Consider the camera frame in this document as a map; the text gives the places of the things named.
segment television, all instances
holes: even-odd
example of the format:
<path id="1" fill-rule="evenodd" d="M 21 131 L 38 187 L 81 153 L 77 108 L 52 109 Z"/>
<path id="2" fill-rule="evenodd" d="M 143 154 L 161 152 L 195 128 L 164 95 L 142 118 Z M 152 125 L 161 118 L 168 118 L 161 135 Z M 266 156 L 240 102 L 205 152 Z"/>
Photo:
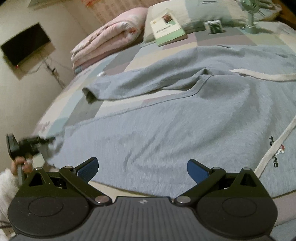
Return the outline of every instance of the television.
<path id="1" fill-rule="evenodd" d="M 17 66 L 22 60 L 49 42 L 49 37 L 37 23 L 2 44 L 1 49 L 11 64 Z"/>

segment white drawstring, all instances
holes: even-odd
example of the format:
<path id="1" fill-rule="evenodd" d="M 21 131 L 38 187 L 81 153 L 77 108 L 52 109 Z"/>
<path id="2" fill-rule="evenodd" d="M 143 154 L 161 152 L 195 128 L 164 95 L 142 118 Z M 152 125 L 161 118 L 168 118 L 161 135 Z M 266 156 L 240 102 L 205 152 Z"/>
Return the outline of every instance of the white drawstring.
<path id="1" fill-rule="evenodd" d="M 238 74 L 244 74 L 251 77 L 254 77 L 256 79 L 261 80 L 270 80 L 270 81 L 278 81 L 278 82 L 284 82 L 284 81 L 295 81 L 296 80 L 296 73 L 293 74 L 263 74 L 259 72 L 255 72 L 252 70 L 247 69 L 233 69 L 230 70 L 231 72 L 238 73 Z M 254 173 L 259 178 L 265 167 L 267 166 L 268 162 L 272 159 L 274 154 L 279 150 L 283 142 L 287 139 L 287 137 L 290 135 L 290 133 L 294 130 L 296 127 L 296 116 L 293 118 L 291 123 L 287 126 L 287 128 L 284 130 L 284 132 L 280 135 L 280 137 L 272 144 L 270 149 L 265 153 L 261 161 L 259 162 L 257 168 L 255 169 Z"/>

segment fan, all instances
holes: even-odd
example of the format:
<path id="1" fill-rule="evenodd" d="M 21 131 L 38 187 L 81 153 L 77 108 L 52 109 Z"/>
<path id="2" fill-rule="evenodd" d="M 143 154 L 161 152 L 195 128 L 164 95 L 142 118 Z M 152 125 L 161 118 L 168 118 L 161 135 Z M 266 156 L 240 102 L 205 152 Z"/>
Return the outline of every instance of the fan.
<path id="1" fill-rule="evenodd" d="M 241 0 L 242 7 L 248 11 L 248 22 L 245 26 L 245 31 L 249 34 L 255 34 L 257 32 L 254 25 L 254 13 L 259 11 L 258 0 Z"/>

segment pink blanket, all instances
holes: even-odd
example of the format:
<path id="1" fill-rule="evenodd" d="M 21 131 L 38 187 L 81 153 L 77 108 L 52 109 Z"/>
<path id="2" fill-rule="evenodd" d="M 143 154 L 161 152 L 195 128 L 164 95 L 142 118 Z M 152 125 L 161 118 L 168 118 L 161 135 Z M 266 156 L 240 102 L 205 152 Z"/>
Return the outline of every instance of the pink blanket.
<path id="1" fill-rule="evenodd" d="M 145 7 L 126 11 L 82 40 L 71 51 L 73 69 L 90 59 L 104 58 L 135 41 L 144 29 L 147 11 Z"/>

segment green and white book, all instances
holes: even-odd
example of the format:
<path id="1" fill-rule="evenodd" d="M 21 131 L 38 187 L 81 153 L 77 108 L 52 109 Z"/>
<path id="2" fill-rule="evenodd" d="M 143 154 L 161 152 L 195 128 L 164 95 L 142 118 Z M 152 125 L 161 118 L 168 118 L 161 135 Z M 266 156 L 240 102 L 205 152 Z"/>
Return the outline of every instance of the green and white book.
<path id="1" fill-rule="evenodd" d="M 150 22 L 158 46 L 170 44 L 187 38 L 183 28 L 169 9 Z"/>

